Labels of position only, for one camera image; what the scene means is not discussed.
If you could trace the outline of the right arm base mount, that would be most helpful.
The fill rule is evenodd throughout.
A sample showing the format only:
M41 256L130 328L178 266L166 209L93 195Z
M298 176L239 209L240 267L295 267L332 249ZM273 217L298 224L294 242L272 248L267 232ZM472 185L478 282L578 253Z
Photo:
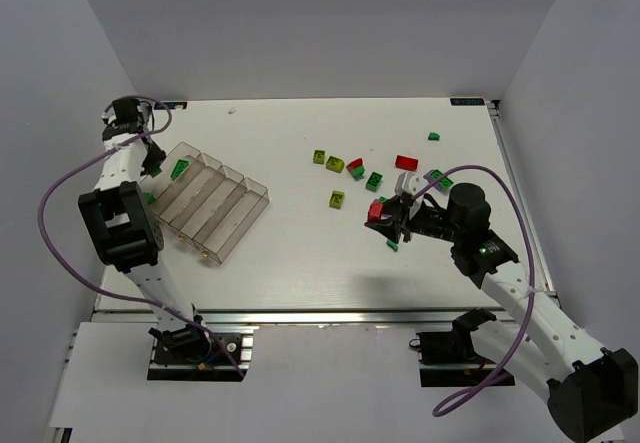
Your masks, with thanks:
M475 308L456 318L449 331L417 333L408 347L419 354L422 388L470 388L479 384L495 366L475 352L471 333L497 317Z

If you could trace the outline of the long green lego brick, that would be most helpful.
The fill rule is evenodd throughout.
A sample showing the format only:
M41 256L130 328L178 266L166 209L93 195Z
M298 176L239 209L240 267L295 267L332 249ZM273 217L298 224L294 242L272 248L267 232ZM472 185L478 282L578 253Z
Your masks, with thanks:
M190 166L190 161L186 159L178 159L175 163L174 168L171 171L170 178L172 181L175 181L179 178L186 169Z

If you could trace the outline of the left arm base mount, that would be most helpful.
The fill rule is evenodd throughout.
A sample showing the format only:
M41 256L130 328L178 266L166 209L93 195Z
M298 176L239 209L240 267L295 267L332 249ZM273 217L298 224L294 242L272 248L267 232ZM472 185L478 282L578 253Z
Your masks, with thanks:
M192 327L180 331L161 332L152 328L154 338L148 381L174 382L241 382L248 370L244 356L246 338L242 333L218 334L229 357L216 341Z

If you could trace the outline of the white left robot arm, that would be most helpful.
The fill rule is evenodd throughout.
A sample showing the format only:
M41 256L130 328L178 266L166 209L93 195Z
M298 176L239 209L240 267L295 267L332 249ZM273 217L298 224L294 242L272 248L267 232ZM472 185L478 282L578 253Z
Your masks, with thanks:
M161 172L164 150L149 135L153 104L123 97L103 113L102 140L109 153L94 189L78 198L81 216L102 263L127 277L157 318L151 334L179 338L195 307L179 293L161 258L164 237L140 187Z

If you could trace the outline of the red rectangular lego brick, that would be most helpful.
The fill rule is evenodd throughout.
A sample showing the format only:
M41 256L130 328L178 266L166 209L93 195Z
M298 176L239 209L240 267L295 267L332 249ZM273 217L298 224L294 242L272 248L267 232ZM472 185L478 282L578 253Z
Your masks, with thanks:
M405 171L416 171L419 166L419 160L405 155L397 155L395 159L395 167Z

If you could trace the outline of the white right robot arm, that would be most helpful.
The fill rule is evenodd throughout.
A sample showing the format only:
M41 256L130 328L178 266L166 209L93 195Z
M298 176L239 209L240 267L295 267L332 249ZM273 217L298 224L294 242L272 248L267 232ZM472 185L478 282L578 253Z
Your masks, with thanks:
M572 321L548 295L531 287L517 254L490 228L491 207L477 185L454 185L446 207L417 197L414 184L371 204L366 227L388 240L419 234L451 243L456 268L495 300L519 325L515 337L496 317L472 310L453 323L455 350L493 362L524 383L547 406L558 428L574 442L588 442L639 409L639 367L625 349L611 351Z

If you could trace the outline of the red lego piece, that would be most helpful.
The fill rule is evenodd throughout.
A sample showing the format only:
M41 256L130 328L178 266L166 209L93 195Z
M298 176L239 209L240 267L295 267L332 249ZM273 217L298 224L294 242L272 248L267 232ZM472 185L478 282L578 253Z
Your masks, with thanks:
M383 209L384 204L382 202L378 200L373 201L367 212L367 221L379 221L382 218Z

